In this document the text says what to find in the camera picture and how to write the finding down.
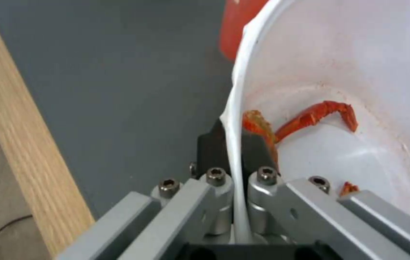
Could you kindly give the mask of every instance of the gray background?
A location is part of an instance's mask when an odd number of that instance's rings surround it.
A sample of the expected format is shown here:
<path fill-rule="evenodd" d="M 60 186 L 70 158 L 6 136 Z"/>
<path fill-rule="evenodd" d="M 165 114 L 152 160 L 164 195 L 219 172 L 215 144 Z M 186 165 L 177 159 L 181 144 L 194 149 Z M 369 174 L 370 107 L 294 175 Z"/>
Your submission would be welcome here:
<path fill-rule="evenodd" d="M 0 34 L 95 218 L 186 180 L 224 108 L 224 0 L 0 0 Z"/>

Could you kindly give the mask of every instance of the wooden edge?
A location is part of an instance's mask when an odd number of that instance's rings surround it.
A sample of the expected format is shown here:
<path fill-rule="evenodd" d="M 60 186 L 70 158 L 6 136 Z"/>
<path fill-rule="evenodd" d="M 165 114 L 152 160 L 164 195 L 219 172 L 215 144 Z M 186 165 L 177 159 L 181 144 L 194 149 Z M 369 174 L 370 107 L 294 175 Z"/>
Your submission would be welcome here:
<path fill-rule="evenodd" d="M 54 257 L 94 219 L 1 36 L 0 144 Z"/>

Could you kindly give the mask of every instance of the hole in bracket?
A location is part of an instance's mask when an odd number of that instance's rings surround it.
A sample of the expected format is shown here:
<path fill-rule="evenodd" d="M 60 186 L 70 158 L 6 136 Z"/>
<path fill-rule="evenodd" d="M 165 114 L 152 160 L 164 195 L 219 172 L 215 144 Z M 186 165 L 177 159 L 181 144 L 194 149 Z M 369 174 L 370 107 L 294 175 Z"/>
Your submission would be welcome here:
<path fill-rule="evenodd" d="M 293 219 L 297 220 L 298 219 L 298 212 L 294 208 L 290 209 L 290 215 Z"/>

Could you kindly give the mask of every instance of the black cable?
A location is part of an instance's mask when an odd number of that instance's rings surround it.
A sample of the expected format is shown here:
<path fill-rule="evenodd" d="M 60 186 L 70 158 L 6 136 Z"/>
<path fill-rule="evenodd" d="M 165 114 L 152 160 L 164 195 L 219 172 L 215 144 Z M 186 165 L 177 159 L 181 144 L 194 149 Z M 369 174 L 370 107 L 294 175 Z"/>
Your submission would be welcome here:
<path fill-rule="evenodd" d="M 26 216 L 19 217 L 19 218 L 16 218 L 16 219 L 14 219 L 14 220 L 11 220 L 11 221 L 9 221 L 6 225 L 4 225 L 4 226 L 2 226 L 2 227 L 0 228 L 0 232 L 1 232 L 3 229 L 7 228 L 8 226 L 14 224 L 15 222 L 19 222 L 19 221 L 21 221 L 21 220 L 28 219 L 28 218 L 30 218 L 30 217 L 33 217 L 33 215 L 28 214 L 28 215 L 26 215 Z"/>

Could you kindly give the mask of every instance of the white plastic cup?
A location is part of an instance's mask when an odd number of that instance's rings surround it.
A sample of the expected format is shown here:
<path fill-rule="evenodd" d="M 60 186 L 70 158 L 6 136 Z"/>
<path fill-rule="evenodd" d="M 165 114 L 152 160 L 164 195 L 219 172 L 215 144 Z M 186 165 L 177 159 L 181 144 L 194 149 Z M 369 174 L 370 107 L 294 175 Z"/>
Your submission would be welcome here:
<path fill-rule="evenodd" d="M 242 113 L 273 130 L 323 100 L 351 104 L 351 133 L 334 114 L 277 146 L 285 181 L 345 181 L 410 214 L 410 0 L 270 0 L 244 29 L 221 120 L 235 181 L 236 241 L 250 229 L 240 163 Z"/>

